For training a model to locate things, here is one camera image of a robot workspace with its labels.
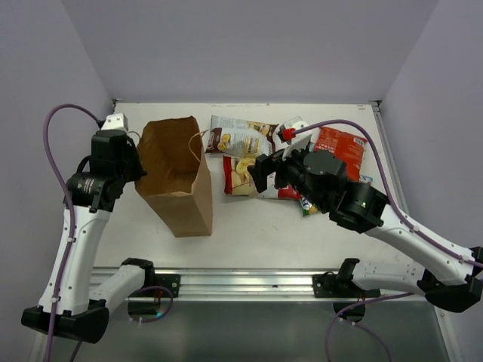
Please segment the brown paper bag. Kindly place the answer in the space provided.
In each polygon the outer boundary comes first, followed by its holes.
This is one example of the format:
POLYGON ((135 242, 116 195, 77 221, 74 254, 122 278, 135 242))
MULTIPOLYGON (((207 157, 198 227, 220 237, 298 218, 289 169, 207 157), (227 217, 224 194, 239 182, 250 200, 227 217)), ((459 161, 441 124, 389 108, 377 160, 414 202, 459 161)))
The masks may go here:
POLYGON ((173 236, 210 236, 211 173, 197 120, 189 116, 148 122, 137 151, 147 175, 135 182, 135 189, 173 236))

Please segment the aluminium front rail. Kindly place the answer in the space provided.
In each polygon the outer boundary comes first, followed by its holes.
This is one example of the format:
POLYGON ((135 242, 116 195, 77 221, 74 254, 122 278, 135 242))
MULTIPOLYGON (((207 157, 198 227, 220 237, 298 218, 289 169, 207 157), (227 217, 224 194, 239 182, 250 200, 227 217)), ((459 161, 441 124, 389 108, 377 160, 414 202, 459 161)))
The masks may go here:
POLYGON ((177 275, 178 302, 351 302, 315 297, 312 277, 333 268, 156 268, 159 278, 177 275))

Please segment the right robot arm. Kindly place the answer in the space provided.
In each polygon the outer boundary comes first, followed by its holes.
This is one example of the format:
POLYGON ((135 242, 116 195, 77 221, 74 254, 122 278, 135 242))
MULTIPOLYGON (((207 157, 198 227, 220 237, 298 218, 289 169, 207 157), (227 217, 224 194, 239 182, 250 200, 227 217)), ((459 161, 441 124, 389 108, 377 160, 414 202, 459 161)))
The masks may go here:
POLYGON ((405 264, 345 259, 329 284, 345 296, 363 290, 393 290, 424 297, 460 313, 481 300, 482 249, 465 248, 416 223, 389 197, 346 175, 346 163, 329 151, 294 150, 261 155, 248 166, 258 192, 268 177, 291 186, 339 227, 364 234, 411 258, 405 264))

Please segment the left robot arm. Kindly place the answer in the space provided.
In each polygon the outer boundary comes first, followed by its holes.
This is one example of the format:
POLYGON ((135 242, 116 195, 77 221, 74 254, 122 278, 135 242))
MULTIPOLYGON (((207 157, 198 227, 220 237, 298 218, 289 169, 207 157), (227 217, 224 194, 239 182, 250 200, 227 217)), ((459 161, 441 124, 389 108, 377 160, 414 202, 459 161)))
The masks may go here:
POLYGON ((180 276, 162 281, 152 262, 128 258, 94 290, 91 272, 97 248, 126 183, 146 175, 134 141, 123 130, 99 130, 91 154, 66 182, 63 234, 51 278, 37 305, 23 311, 21 323, 45 335, 87 343, 98 342, 110 315, 131 295, 178 296, 180 276))

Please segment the yellow green Fox's candy bag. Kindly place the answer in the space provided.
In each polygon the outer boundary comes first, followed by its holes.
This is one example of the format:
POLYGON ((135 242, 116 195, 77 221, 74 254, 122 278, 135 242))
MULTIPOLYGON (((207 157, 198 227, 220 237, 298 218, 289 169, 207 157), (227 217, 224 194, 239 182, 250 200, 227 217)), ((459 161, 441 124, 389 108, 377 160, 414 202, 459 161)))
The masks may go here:
POLYGON ((303 217, 311 216, 318 212, 318 208, 307 199, 301 197, 299 202, 303 217))

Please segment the brown white chips bag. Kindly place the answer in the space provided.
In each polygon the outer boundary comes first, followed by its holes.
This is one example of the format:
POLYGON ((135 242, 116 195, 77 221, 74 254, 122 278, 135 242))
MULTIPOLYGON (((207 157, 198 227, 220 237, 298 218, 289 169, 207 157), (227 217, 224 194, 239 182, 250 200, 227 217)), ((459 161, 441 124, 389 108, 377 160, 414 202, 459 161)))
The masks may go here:
POLYGON ((277 124, 212 115, 206 153, 225 153, 241 158, 269 155, 275 148, 277 124))

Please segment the red cassava chips bag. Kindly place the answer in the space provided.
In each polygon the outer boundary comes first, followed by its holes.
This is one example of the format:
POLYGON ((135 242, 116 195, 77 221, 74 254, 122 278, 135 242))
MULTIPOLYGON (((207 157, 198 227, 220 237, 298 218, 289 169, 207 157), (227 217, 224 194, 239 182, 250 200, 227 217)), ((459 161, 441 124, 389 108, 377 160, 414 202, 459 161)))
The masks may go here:
POLYGON ((223 171, 225 175, 224 192, 227 195, 248 196, 258 199, 300 200, 300 195, 291 187, 281 189, 275 187, 275 173, 267 178, 267 189, 259 193, 256 189, 248 167, 254 165, 254 158, 238 158, 223 156, 223 171))

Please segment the red orange snack bag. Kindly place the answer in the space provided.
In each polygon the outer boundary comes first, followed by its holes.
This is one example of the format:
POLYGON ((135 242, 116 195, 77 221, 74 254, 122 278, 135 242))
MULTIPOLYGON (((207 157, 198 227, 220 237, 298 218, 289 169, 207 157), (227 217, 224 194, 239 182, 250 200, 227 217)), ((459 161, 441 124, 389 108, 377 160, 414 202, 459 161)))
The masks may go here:
POLYGON ((367 142, 363 137, 324 126, 320 128, 314 150, 333 153, 336 158, 346 163, 348 178, 359 181, 367 142))

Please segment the aluminium rail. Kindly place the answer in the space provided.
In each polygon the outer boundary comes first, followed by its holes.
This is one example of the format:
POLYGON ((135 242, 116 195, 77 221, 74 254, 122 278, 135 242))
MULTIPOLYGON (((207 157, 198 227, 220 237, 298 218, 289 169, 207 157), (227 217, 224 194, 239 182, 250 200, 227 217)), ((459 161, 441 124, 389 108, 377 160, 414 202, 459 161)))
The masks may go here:
POLYGON ((387 136, 386 128, 383 123, 383 117, 381 112, 381 101, 370 101, 369 104, 373 110, 374 117, 377 123, 377 129, 380 135, 383 151, 386 157, 386 163, 389 170, 389 175, 392 183, 393 188, 393 196, 398 204, 398 206, 402 209, 404 213, 408 212, 408 205, 405 199, 405 195, 403 192, 403 188, 401 185, 401 180, 398 175, 398 171, 395 165, 395 160, 393 158, 392 150, 389 144, 389 138, 387 136))
POLYGON ((178 302, 351 302, 315 297, 312 277, 333 268, 156 268, 159 278, 177 275, 178 302))

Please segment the aluminium right side rail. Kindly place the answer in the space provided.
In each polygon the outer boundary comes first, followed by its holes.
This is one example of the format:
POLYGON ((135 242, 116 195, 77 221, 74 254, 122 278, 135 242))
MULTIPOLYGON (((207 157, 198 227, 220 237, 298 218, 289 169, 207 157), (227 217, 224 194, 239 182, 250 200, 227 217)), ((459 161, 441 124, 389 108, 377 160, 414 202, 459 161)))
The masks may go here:
POLYGON ((405 199, 405 195, 403 192, 403 188, 401 185, 401 180, 398 175, 398 171, 395 165, 395 160, 393 158, 392 150, 389 144, 389 138, 387 136, 386 128, 383 123, 383 117, 381 112, 381 101, 370 101, 369 104, 373 110, 374 117, 377 123, 377 129, 380 135, 383 151, 386 157, 386 163, 389 170, 389 175, 392 183, 393 188, 393 196, 398 204, 398 206, 402 209, 404 213, 408 212, 408 205, 405 199))

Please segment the teal red Fox's candy bag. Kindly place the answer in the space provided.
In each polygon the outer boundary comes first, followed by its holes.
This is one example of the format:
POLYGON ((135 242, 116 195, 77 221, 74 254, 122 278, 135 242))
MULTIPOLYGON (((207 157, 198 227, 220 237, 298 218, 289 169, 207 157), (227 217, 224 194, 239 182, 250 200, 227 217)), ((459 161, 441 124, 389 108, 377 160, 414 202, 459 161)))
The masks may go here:
POLYGON ((366 176, 366 175, 360 175, 359 177, 359 182, 360 183, 364 183, 364 184, 367 184, 367 185, 371 185, 372 182, 374 181, 374 178, 372 176, 366 176))

